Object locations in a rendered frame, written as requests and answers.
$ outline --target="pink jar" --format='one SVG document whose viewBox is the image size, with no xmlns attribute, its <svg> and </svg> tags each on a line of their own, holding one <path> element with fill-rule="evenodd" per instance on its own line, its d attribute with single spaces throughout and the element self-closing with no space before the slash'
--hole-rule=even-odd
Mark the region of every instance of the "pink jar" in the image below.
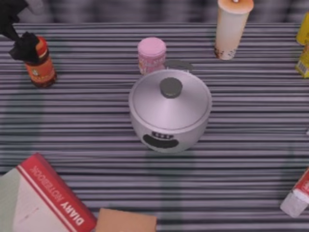
<svg viewBox="0 0 309 232">
<path fill-rule="evenodd" d="M 165 43 L 156 37 L 148 37 L 138 45 L 139 67 L 142 75 L 165 69 Z"/>
</svg>

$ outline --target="silver pot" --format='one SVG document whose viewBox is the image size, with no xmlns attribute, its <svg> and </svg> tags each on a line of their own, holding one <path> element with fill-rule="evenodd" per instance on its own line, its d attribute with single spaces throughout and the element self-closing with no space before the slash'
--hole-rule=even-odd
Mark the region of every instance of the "silver pot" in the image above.
<svg viewBox="0 0 309 232">
<path fill-rule="evenodd" d="M 169 60 L 165 66 L 166 70 L 152 72 L 135 83 L 129 95 L 130 117 L 146 146 L 176 153 L 192 147 L 204 134 L 212 99 L 204 82 L 189 72 L 191 64 Z"/>
</svg>

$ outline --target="table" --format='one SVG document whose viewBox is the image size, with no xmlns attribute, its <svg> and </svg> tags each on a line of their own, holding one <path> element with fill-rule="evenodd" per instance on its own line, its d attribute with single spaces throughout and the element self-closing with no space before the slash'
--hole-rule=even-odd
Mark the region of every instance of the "table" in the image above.
<svg viewBox="0 0 309 232">
<path fill-rule="evenodd" d="M 156 215 L 159 232 L 307 232 L 309 211 L 292 219 L 279 209 L 309 162 L 298 27 L 249 24 L 236 57 L 220 61 L 215 25 L 18 25 L 48 40 L 58 82 L 34 88 L 0 38 L 0 174 L 40 152 L 96 216 L 101 207 Z M 148 150 L 130 124 L 147 36 L 191 62 L 212 92 L 204 136 L 180 154 Z"/>
</svg>

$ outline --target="white cup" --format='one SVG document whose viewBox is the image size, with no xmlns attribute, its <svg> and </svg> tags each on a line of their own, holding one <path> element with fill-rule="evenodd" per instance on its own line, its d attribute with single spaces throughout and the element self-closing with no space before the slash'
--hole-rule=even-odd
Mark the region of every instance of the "white cup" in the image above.
<svg viewBox="0 0 309 232">
<path fill-rule="evenodd" d="M 215 54 L 223 60 L 232 59 L 240 43 L 253 0 L 218 0 L 219 12 Z"/>
</svg>

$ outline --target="gray knob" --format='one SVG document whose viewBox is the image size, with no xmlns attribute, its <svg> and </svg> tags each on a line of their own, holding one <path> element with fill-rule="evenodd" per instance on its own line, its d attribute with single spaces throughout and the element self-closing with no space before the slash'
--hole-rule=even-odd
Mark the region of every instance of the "gray knob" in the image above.
<svg viewBox="0 0 309 232">
<path fill-rule="evenodd" d="M 160 82 L 161 93 L 166 98 L 176 98 L 180 95 L 183 85 L 180 80 L 168 77 Z"/>
</svg>

